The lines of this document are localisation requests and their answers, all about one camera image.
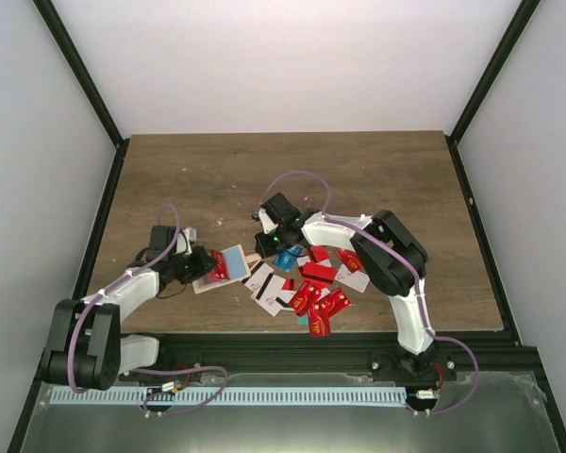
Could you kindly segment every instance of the blue card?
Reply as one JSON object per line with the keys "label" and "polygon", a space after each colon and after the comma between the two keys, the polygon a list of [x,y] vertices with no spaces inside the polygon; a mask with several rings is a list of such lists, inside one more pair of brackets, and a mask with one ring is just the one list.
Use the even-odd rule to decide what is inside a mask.
{"label": "blue card", "polygon": [[302,246],[294,245],[292,248],[279,253],[273,261],[273,264],[280,267],[285,272],[289,272],[301,254]]}

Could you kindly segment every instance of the black frame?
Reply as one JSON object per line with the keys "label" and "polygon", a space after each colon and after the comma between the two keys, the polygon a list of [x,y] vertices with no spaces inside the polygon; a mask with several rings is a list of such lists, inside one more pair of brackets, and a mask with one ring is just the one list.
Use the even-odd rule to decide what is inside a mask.
{"label": "black frame", "polygon": [[[75,49],[75,45],[63,22],[58,17],[51,0],[33,0],[33,2],[115,146],[115,155],[107,185],[75,285],[73,298],[79,298],[86,294],[89,287],[111,202],[124,166],[129,139],[123,139],[113,122],[107,106],[96,89],[88,69]],[[454,331],[447,332],[447,334],[470,346],[478,356],[478,362],[484,371],[532,372],[539,387],[547,394],[545,408],[553,424],[558,445],[561,451],[566,452],[566,429],[542,368],[539,353],[535,347],[520,344],[520,336],[458,152],[458,144],[461,138],[474,119],[539,2],[540,0],[523,0],[521,2],[483,75],[480,77],[474,93],[461,113],[457,125],[451,135],[446,137],[449,153],[457,172],[459,185],[474,226],[475,236],[504,326],[503,330],[499,331]],[[199,362],[202,364],[219,364],[225,366],[232,373],[257,371],[262,373],[372,372],[371,363],[374,357],[377,357],[381,352],[393,352],[398,348],[394,332],[340,333],[319,339],[319,342],[315,342],[304,334],[276,333],[162,334],[158,337],[160,339],[158,366],[169,367],[176,362]],[[453,357],[458,371],[472,369],[470,358],[462,349],[453,345],[444,345],[442,351]],[[9,453],[19,452],[23,446],[26,428],[39,389],[40,379],[39,376],[36,376],[9,446]]]}

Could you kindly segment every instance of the white panel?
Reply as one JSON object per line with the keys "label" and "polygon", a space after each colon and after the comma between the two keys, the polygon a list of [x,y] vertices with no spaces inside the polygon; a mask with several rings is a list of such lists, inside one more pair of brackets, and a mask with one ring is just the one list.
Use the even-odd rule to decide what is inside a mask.
{"label": "white panel", "polygon": [[113,146],[33,2],[0,2],[0,452],[71,297]]}
{"label": "white panel", "polygon": [[461,143],[521,336],[566,425],[566,2],[541,2]]}
{"label": "white panel", "polygon": [[55,4],[127,136],[450,133],[519,2]]}

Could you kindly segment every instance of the black metal edge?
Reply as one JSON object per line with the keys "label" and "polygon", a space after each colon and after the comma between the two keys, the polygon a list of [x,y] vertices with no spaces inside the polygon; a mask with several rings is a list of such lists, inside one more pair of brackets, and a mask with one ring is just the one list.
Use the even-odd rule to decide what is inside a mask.
{"label": "black metal edge", "polygon": [[463,198],[465,199],[465,205],[470,213],[470,219],[472,220],[472,226],[474,227],[474,233],[476,239],[478,240],[478,245],[480,247],[480,253],[482,254],[482,259],[484,265],[487,269],[489,275],[489,280],[491,281],[492,292],[494,298],[497,302],[497,307],[499,309],[499,314],[501,315],[501,320],[503,321],[503,326],[505,330],[508,330],[511,334],[511,338],[516,342],[520,343],[520,335],[518,333],[518,328],[511,314],[511,308],[509,307],[508,298],[506,292],[503,288],[503,283],[501,282],[501,277],[499,276],[499,271],[494,262],[494,257],[492,255],[491,246],[489,245],[489,240],[487,239],[487,234],[482,225],[482,219],[478,212],[478,207],[472,194],[472,189],[470,187],[470,181],[465,173],[465,168],[463,167],[463,162],[461,161],[461,155],[457,145],[453,142],[453,139],[446,137],[446,142],[449,148],[449,153],[451,154],[451,160],[455,166],[455,171],[457,173],[459,186],[461,187],[461,192],[463,193]]}
{"label": "black metal edge", "polygon": [[501,72],[501,68],[503,68],[503,65],[508,59],[509,54],[511,54],[511,51],[520,38],[520,35],[522,35],[526,25],[530,21],[530,18],[535,12],[539,2],[540,0],[523,0],[516,9],[511,22],[509,22],[508,28],[492,54],[489,64],[484,70],[484,73],[482,73],[480,80],[478,80],[470,100],[459,116],[457,124],[451,133],[452,143],[458,144],[463,138],[465,131],[470,126],[470,123],[478,112],[480,105],[482,105],[482,102],[491,89],[494,80]]}
{"label": "black metal edge", "polygon": [[27,428],[29,427],[29,421],[31,420],[31,415],[33,414],[34,407],[36,406],[36,400],[38,399],[41,386],[42,381],[40,380],[39,374],[37,374],[31,383],[23,409],[21,410],[21,415],[19,415],[19,420],[17,421],[15,430],[12,433],[12,438],[8,445],[8,453],[19,453],[23,448]]}
{"label": "black metal edge", "polygon": [[107,183],[98,211],[96,212],[96,218],[92,226],[86,253],[84,254],[84,259],[82,260],[82,265],[77,276],[77,282],[75,283],[73,299],[84,297],[90,285],[92,270],[94,269],[98,250],[101,246],[101,240],[103,239],[103,233],[105,232],[105,226],[107,225],[111,203],[113,202],[113,196],[115,196],[115,189],[117,189],[120,174],[122,173],[122,168],[124,168],[125,154],[127,153],[129,144],[130,139],[123,141],[122,145],[116,150],[113,162],[111,163]]}
{"label": "black metal edge", "polygon": [[556,403],[554,393],[549,386],[547,375],[545,375],[542,367],[539,372],[535,372],[535,378],[537,380],[537,385],[545,394],[545,397],[547,399],[545,401],[545,410],[547,411],[547,416],[549,417],[552,429],[554,430],[554,434],[556,435],[559,451],[566,453],[566,427],[564,426],[562,417],[559,414],[558,404]]}
{"label": "black metal edge", "polygon": [[74,42],[67,32],[67,28],[65,28],[65,25],[60,20],[53,2],[51,0],[33,1],[38,12],[46,22],[46,26],[50,30],[50,33],[57,42],[58,48],[69,63],[69,66],[72,68],[75,78],[77,78],[82,90],[88,97],[92,108],[96,112],[100,122],[103,124],[109,138],[115,146],[121,145],[124,141],[122,134],[120,134],[120,131],[115,125],[101,94],[98,92],[96,85],[94,85],[91,75],[84,64],[84,61],[82,61],[82,57],[80,57],[77,49],[75,48]]}
{"label": "black metal edge", "polygon": [[[503,332],[498,336],[489,331],[438,333],[462,340],[474,350],[516,347]],[[396,332],[336,333],[319,339],[306,333],[144,335],[159,339],[159,369],[202,363],[218,364],[234,373],[361,372],[374,352],[399,350]],[[448,343],[442,343],[441,349],[459,350]]]}

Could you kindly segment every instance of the white cable tray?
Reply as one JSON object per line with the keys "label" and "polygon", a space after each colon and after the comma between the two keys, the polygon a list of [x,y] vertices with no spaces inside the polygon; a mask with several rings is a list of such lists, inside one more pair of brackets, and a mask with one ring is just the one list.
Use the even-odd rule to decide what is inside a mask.
{"label": "white cable tray", "polygon": [[[151,405],[193,406],[211,396],[214,387],[189,387],[175,395],[158,395]],[[112,387],[75,394],[67,386],[54,386],[50,404],[139,405],[147,397],[145,387]],[[398,387],[227,387],[210,406],[405,406],[407,391]]]}

